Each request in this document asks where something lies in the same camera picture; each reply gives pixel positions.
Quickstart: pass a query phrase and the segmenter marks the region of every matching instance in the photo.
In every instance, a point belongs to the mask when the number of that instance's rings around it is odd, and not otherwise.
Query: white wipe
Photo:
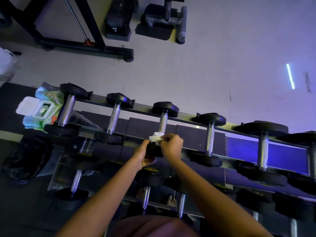
[[[155,132],[153,136],[149,137],[149,140],[151,143],[155,142],[156,145],[160,145],[159,141],[162,140],[161,137],[164,135],[164,133],[161,132]]]

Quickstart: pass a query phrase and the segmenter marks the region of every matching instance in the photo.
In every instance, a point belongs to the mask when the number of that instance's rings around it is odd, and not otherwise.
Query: hand
[[[168,162],[180,159],[183,139],[175,134],[163,135],[161,139],[160,147]]]
[[[141,170],[145,166],[152,165],[157,161],[154,157],[146,155],[146,148],[149,142],[149,140],[144,140],[140,147],[135,149],[134,155],[131,158],[131,160],[136,161],[138,170]]]

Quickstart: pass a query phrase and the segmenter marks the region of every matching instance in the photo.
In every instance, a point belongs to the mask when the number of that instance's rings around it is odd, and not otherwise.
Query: person's left arm
[[[155,163],[145,158],[149,140],[145,140],[120,170],[89,199],[59,230],[56,237],[99,237],[106,230],[136,173]]]

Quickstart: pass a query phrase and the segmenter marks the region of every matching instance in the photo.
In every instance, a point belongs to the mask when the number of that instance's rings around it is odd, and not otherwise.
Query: black bag
[[[17,148],[4,160],[2,172],[9,179],[25,184],[45,167],[52,150],[53,145],[45,136],[23,137]]]

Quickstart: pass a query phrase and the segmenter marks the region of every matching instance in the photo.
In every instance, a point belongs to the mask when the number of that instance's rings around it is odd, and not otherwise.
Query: foot
[[[177,207],[177,201],[176,198],[172,197],[169,195],[168,200],[167,200],[167,205],[172,206],[172,207]]]
[[[144,189],[143,188],[139,189],[139,191],[136,194],[136,198],[140,199],[140,200],[144,199]]]

